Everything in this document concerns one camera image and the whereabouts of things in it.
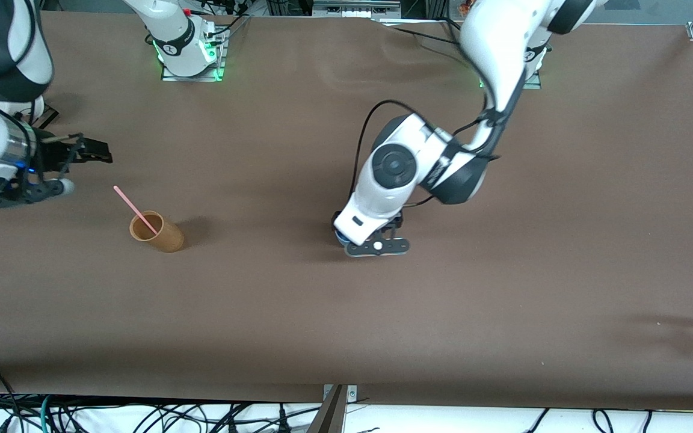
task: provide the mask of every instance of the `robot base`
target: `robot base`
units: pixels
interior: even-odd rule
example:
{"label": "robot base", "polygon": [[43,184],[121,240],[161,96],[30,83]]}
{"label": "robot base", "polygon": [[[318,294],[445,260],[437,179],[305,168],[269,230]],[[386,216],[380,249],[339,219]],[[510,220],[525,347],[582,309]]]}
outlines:
{"label": "robot base", "polygon": [[206,47],[208,53],[215,53],[215,61],[210,64],[204,71],[195,76],[182,77],[176,76],[169,71],[162,63],[162,58],[159,62],[162,63],[162,81],[183,81],[183,82],[218,82],[223,81],[223,71],[226,68],[226,54],[229,49],[229,33],[231,30],[224,30],[225,25],[217,25],[216,30],[220,31],[220,35],[214,36],[210,41],[215,44],[213,47]]}
{"label": "robot base", "polygon": [[[336,219],[338,214],[339,212],[336,212],[333,216],[333,220]],[[334,232],[336,233],[336,239],[344,246],[344,252],[349,257],[398,256],[407,253],[410,249],[410,242],[408,242],[408,239],[396,237],[397,229],[399,229],[401,225],[402,213],[399,213],[390,223],[373,232],[371,237],[363,242],[362,245],[352,243],[349,238],[338,230],[334,230]],[[390,236],[385,238],[383,233],[387,231],[390,232]]]}

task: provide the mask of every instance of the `table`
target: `table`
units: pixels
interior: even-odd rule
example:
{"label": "table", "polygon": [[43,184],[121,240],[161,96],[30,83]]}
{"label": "table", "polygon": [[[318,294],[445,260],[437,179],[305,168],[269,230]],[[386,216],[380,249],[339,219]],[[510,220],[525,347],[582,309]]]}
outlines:
{"label": "table", "polygon": [[[683,27],[553,39],[478,195],[409,209],[407,255],[350,259],[330,218],[368,110],[400,99],[448,131],[478,114],[478,79],[442,42],[254,17],[225,81],[172,83],[136,16],[43,21],[50,131],[107,141],[115,162],[72,167],[70,197],[0,210],[17,392],[316,401],[350,383],[376,403],[693,408]],[[367,137],[401,114],[381,109]],[[133,241],[115,184],[189,247]]]}

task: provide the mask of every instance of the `pink straw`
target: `pink straw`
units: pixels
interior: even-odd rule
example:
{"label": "pink straw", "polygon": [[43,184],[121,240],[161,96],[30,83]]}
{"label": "pink straw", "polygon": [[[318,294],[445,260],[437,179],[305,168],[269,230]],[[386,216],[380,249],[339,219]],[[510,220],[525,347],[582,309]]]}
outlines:
{"label": "pink straw", "polygon": [[125,193],[122,192],[122,190],[119,189],[119,187],[116,186],[116,185],[114,186],[114,190],[116,191],[116,194],[119,194],[119,197],[121,197],[122,200],[124,200],[125,203],[127,203],[127,206],[130,206],[130,209],[132,209],[132,211],[135,212],[136,215],[138,215],[138,218],[140,218],[141,221],[143,221],[143,223],[146,224],[146,227],[148,227],[149,229],[151,229],[152,233],[156,234],[156,230],[154,230],[154,227],[152,227],[152,225],[151,225],[151,223],[149,222],[149,220],[147,220],[147,219],[145,219],[145,218],[143,217],[143,214],[141,213],[141,211],[138,210],[138,208],[135,207],[134,204],[132,204],[132,201],[130,201],[130,199],[127,198],[127,195],[125,195]]}

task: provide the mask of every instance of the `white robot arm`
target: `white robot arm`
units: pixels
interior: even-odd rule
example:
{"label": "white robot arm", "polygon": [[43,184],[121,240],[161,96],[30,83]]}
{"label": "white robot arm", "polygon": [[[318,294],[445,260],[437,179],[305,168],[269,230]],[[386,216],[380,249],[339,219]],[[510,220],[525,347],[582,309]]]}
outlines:
{"label": "white robot arm", "polygon": [[[487,164],[496,158],[494,148],[525,79],[546,52],[550,33],[570,32],[594,6],[594,0],[476,0],[459,38],[462,56],[485,88],[473,139],[460,143],[417,114],[391,120],[374,142],[349,202],[333,221],[347,254],[406,252],[405,239],[393,242],[378,233],[387,225],[395,228],[417,185],[444,204],[473,197]],[[535,55],[529,58],[532,48]]]}
{"label": "white robot arm", "polygon": [[[124,0],[154,38],[160,60],[178,76],[193,76],[215,61],[205,48],[212,23],[187,17],[169,0]],[[70,194],[69,164],[112,162],[108,145],[82,134],[54,137],[12,117],[27,109],[38,116],[53,65],[35,0],[0,0],[0,207]],[[46,180],[44,173],[58,172]],[[34,183],[30,178],[38,177]]]}
{"label": "white robot arm", "polygon": [[123,0],[143,20],[151,33],[159,60],[176,76],[200,74],[215,63],[215,24],[198,16],[186,16],[176,0]]}

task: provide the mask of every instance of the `black cable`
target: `black cable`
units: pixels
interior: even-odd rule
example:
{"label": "black cable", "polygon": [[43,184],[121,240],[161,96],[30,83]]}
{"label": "black cable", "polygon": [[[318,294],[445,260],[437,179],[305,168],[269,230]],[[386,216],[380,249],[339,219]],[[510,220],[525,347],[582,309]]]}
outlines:
{"label": "black cable", "polygon": [[226,425],[229,424],[229,420],[238,416],[240,412],[244,411],[249,406],[250,403],[241,403],[240,405],[237,405],[236,408],[234,408],[234,406],[229,408],[229,412],[227,412],[225,416],[223,416],[222,419],[220,419],[220,421],[217,424],[215,424],[213,428],[210,429],[209,433],[218,433],[222,428],[226,427]]}
{"label": "black cable", "polygon": [[651,424],[651,415],[654,413],[651,409],[646,411],[646,421],[643,423],[643,430],[641,430],[641,433],[646,433],[646,430],[648,430],[648,425]]}
{"label": "black cable", "polygon": [[454,21],[453,19],[451,19],[450,17],[439,16],[439,17],[436,17],[436,18],[435,18],[435,21],[447,22],[448,25],[453,25],[453,27],[456,27],[456,30],[459,30],[459,31],[461,30],[461,26],[459,25],[459,23],[458,23],[458,22],[455,22],[455,21]]}
{"label": "black cable", "polygon": [[60,406],[58,406],[58,424],[55,425],[55,423],[53,422],[53,425],[55,425],[55,427],[56,427],[55,430],[57,430],[58,432],[66,433],[66,426],[63,424],[63,416],[61,415],[60,410],[61,410],[61,408],[60,408]]}
{"label": "black cable", "polygon": [[31,115],[28,116],[28,125],[34,124],[34,112],[36,111],[36,100],[31,101]]}
{"label": "black cable", "polygon": [[354,186],[355,183],[357,183],[357,165],[360,163],[360,150],[363,147],[363,138],[365,137],[365,130],[368,128],[368,122],[371,120],[371,117],[374,115],[374,112],[376,112],[379,107],[385,105],[385,104],[394,104],[396,106],[401,106],[404,109],[408,110],[409,112],[418,115],[419,118],[424,122],[424,125],[431,129],[433,134],[437,135],[437,132],[435,132],[435,126],[430,123],[429,120],[427,120],[423,115],[421,115],[418,111],[413,109],[413,107],[409,106],[405,102],[398,101],[396,99],[385,99],[378,104],[376,104],[369,112],[368,115],[365,117],[365,121],[363,122],[363,129],[360,130],[360,138],[357,140],[357,151],[355,152],[354,155],[354,169],[352,170],[352,184],[349,189],[349,194],[350,197],[352,196],[352,192],[354,192]]}
{"label": "black cable", "polygon": [[39,179],[39,183],[45,182],[45,159],[42,155],[42,147],[36,146],[34,150],[34,156],[36,157],[36,176]]}
{"label": "black cable", "polygon": [[9,422],[12,421],[12,417],[14,417],[14,415],[10,414],[10,416],[7,417],[4,422],[2,422],[2,425],[0,425],[0,433],[7,433]]}
{"label": "black cable", "polygon": [[23,425],[23,416],[20,414],[20,406],[17,405],[17,400],[14,399],[14,390],[12,389],[12,386],[10,386],[7,379],[5,379],[1,373],[0,373],[0,382],[2,382],[2,385],[7,390],[7,394],[9,395],[10,399],[12,400],[12,408],[14,409],[14,416],[16,416],[17,419],[19,419],[19,421],[20,421],[20,431],[21,431],[21,433],[25,433],[25,425]]}
{"label": "black cable", "polygon": [[[600,424],[597,423],[597,414],[602,413],[603,417],[606,419],[606,424],[608,424],[608,431],[605,431],[602,427],[600,427]],[[597,428],[600,433],[614,433],[614,426],[611,425],[611,419],[609,419],[608,414],[606,411],[603,409],[595,409],[592,411],[592,423],[595,424],[595,428]]]}
{"label": "black cable", "polygon": [[74,419],[74,415],[71,414],[71,411],[69,411],[69,407],[66,406],[66,405],[63,405],[63,409],[64,409],[64,411],[66,412],[66,416],[69,417],[69,422],[72,423],[72,424],[74,425],[74,431],[75,431],[75,433],[82,433],[83,431],[85,431],[85,428],[83,428],[82,425],[79,424],[79,422],[77,422],[77,421]]}
{"label": "black cable", "polygon": [[[209,419],[205,412],[203,411],[202,408],[198,408],[202,412],[202,419],[198,419],[197,417],[189,416],[189,414],[184,414],[184,419],[190,419],[196,422],[204,422],[208,427],[211,424],[220,424],[222,421],[221,420],[214,420],[214,419]],[[246,424],[258,424],[260,422],[275,422],[275,420],[271,419],[247,419],[247,420],[239,420],[236,421],[234,420],[234,417],[229,417],[229,425],[233,422],[236,425],[246,425]]]}
{"label": "black cable", "polygon": [[27,422],[28,424],[33,425],[34,427],[36,427],[36,428],[37,428],[37,431],[42,431],[42,425],[39,424],[38,422],[33,422],[33,421],[31,421],[30,419],[28,419],[28,416],[22,417],[22,419],[23,419],[23,421]]}
{"label": "black cable", "polygon": [[550,408],[544,408],[544,411],[539,414],[539,417],[537,417],[536,421],[534,422],[534,425],[529,428],[526,433],[536,433],[537,428],[539,428],[539,424],[541,423],[541,420],[544,419],[544,416],[546,416],[547,412],[550,411]]}
{"label": "black cable", "polygon": [[[49,401],[49,398],[51,398],[51,397],[52,397],[52,395],[47,395],[47,396],[45,397],[45,399]],[[52,411],[50,410],[50,406],[47,405],[47,406],[46,406],[46,409],[47,409],[47,410],[46,410],[46,413],[45,413],[45,421],[47,422],[47,425],[49,425],[50,431],[55,431],[55,432],[57,432],[57,433],[62,433],[62,432],[60,431],[60,429],[58,429],[58,425],[55,424],[55,419],[54,419],[54,417],[53,417]]]}
{"label": "black cable", "polygon": [[434,199],[434,198],[435,198],[434,195],[430,195],[429,197],[427,197],[427,198],[424,199],[424,200],[421,200],[420,202],[404,204],[404,205],[402,205],[402,208],[405,209],[405,208],[407,208],[407,207],[421,206],[421,205],[423,205],[424,203],[426,203],[426,202],[428,202],[428,201],[430,201],[430,200],[432,200],[432,199]]}
{"label": "black cable", "polygon": [[214,6],[214,5],[212,5],[212,3],[202,2],[202,6],[203,6],[203,7],[204,7],[204,6],[207,6],[207,8],[210,9],[210,11],[212,12],[212,14],[215,14],[215,9],[212,8],[212,6]]}
{"label": "black cable", "polygon": [[285,405],[280,403],[280,428],[277,430],[277,433],[291,433],[291,425],[288,424],[287,416]]}
{"label": "black cable", "polygon": [[397,28],[397,27],[392,27],[398,32],[403,32],[403,33],[410,33],[412,35],[416,36],[422,36],[424,38],[430,38],[434,39],[435,41],[443,41],[443,42],[448,42],[449,44],[453,44],[454,46],[458,46],[459,42],[458,41],[451,41],[450,39],[444,39],[444,38],[438,38],[437,36],[432,36],[432,35],[427,35],[426,33],[419,33],[419,32],[413,32],[413,30],[406,30],[405,28]]}
{"label": "black cable", "polygon": [[[454,22],[454,20],[452,20],[450,17],[443,17],[443,21],[448,23],[448,33],[451,34],[451,37],[456,38],[456,36],[454,36],[453,28],[456,28],[457,30],[460,31],[461,27],[459,26],[459,24]],[[468,65],[472,67],[472,69],[475,71],[475,73],[478,74],[478,77],[481,79],[481,82],[483,82],[483,87],[484,87],[484,91],[485,91],[485,98],[483,98],[483,109],[481,110],[481,112],[484,112],[486,107],[487,107],[488,100],[492,99],[492,101],[493,101],[493,94],[492,94],[493,86],[488,81],[486,76],[484,76],[481,69],[479,69],[478,66],[474,63],[474,60],[472,58],[470,58],[470,56],[467,55],[467,53],[465,53],[464,50],[461,49],[461,44],[457,43],[456,48],[459,51],[459,55],[461,55],[461,57],[464,58],[465,61],[467,61]],[[467,125],[462,126],[461,128],[457,129],[457,131],[454,132],[454,135],[459,134],[459,132],[465,131],[465,129],[470,129],[472,126],[475,126],[476,124],[478,124],[479,123],[478,118],[476,118],[474,121],[471,121],[471,123],[468,123]]]}
{"label": "black cable", "polygon": [[149,412],[148,416],[144,417],[144,419],[141,420],[141,422],[138,422],[138,425],[133,428],[132,433],[136,433],[138,431],[138,428],[141,428],[144,422],[146,422],[147,419],[149,419],[150,416],[153,416],[155,412],[159,411],[160,413],[160,419],[164,417],[164,414],[162,414],[162,408],[160,406],[155,406],[154,410]]}
{"label": "black cable", "polygon": [[160,422],[160,421],[162,421],[162,432],[164,433],[164,431],[166,430],[166,428],[168,428],[168,427],[165,427],[165,426],[167,425],[167,423],[163,421],[163,420],[165,419],[165,416],[167,416],[167,414],[178,414],[178,417],[176,417],[176,420],[178,420],[178,419],[184,419],[184,417],[185,417],[184,414],[187,413],[187,412],[189,412],[189,411],[192,411],[192,410],[194,409],[194,408],[191,408],[191,409],[189,409],[189,410],[186,411],[186,412],[181,412],[181,411],[178,410],[178,408],[180,408],[180,406],[175,406],[175,408],[172,408],[172,409],[168,409],[168,408],[165,408],[165,407],[157,407],[157,410],[158,410],[158,411],[165,411],[165,412],[164,412],[164,413],[161,413],[161,412],[160,412],[160,416],[157,417],[157,419],[155,419],[154,422],[152,422],[152,423],[149,425],[149,427],[147,427],[146,430],[143,431],[143,433],[147,433],[149,430],[151,430],[151,429],[154,427],[154,425],[155,425],[157,422]]}
{"label": "black cable", "polygon": [[460,132],[467,131],[467,130],[470,129],[471,127],[473,127],[473,126],[475,126],[475,125],[478,125],[478,123],[480,123],[481,121],[483,121],[483,120],[478,116],[478,118],[476,118],[475,120],[470,121],[470,123],[468,123],[467,125],[464,125],[464,126],[462,126],[461,128],[459,128],[459,129],[457,129],[456,131],[454,131],[454,134],[453,134],[454,137],[456,137],[456,135],[458,135]]}
{"label": "black cable", "polygon": [[205,411],[202,409],[202,406],[197,406],[198,409],[200,409],[200,413],[203,415],[203,420],[205,420],[205,433],[207,433],[208,430],[210,430],[210,423],[207,420],[207,414]]}
{"label": "black cable", "polygon": [[28,0],[22,1],[25,3],[25,8],[28,10],[28,20],[31,22],[30,28],[28,30],[28,43],[26,44],[25,49],[23,50],[23,53],[20,55],[20,57],[14,61],[14,66],[4,71],[0,71],[0,77],[7,75],[10,71],[12,71],[12,69],[16,68],[21,63],[23,63],[24,58],[31,51],[31,47],[34,46],[34,41],[36,40],[36,12],[31,7],[31,3],[28,2]]}
{"label": "black cable", "polygon": [[225,27],[225,28],[223,28],[223,29],[221,29],[221,30],[219,30],[218,32],[215,32],[215,33],[208,33],[208,34],[207,34],[207,37],[208,37],[208,38],[212,38],[213,36],[217,36],[217,35],[220,35],[220,34],[223,33],[223,32],[226,32],[227,30],[229,30],[229,28],[231,28],[234,24],[236,24],[236,23],[239,21],[239,19],[241,19],[241,17],[243,17],[243,16],[247,16],[248,19],[250,19],[250,16],[249,16],[248,14],[239,14],[239,15],[236,17],[236,19],[233,19],[232,22],[229,23],[229,25],[228,25],[227,27]]}
{"label": "black cable", "polygon": [[188,414],[190,411],[193,411],[194,409],[198,408],[198,406],[200,406],[200,405],[194,405],[191,409],[187,410],[186,412],[179,413],[179,415],[177,417],[172,417],[171,419],[168,419],[167,422],[165,422],[165,426],[162,428],[162,433],[165,433],[166,431],[170,430],[170,428],[173,427],[173,425],[175,425],[176,422],[178,422],[181,419],[185,419],[186,421],[193,422],[194,424],[197,425],[198,428],[200,428],[200,433],[202,433],[202,426],[201,426],[200,422],[186,416],[186,414]]}
{"label": "black cable", "polygon": [[297,411],[297,412],[294,412],[292,414],[287,414],[287,416],[280,417],[280,419],[274,420],[273,422],[269,422],[269,424],[264,425],[263,427],[259,428],[258,430],[253,431],[253,433],[261,433],[262,431],[266,430],[270,426],[275,425],[275,424],[280,423],[280,422],[283,422],[287,419],[291,419],[291,417],[302,416],[303,414],[308,414],[308,413],[314,412],[314,411],[319,411],[319,407],[311,408],[311,409],[305,409],[303,411]]}

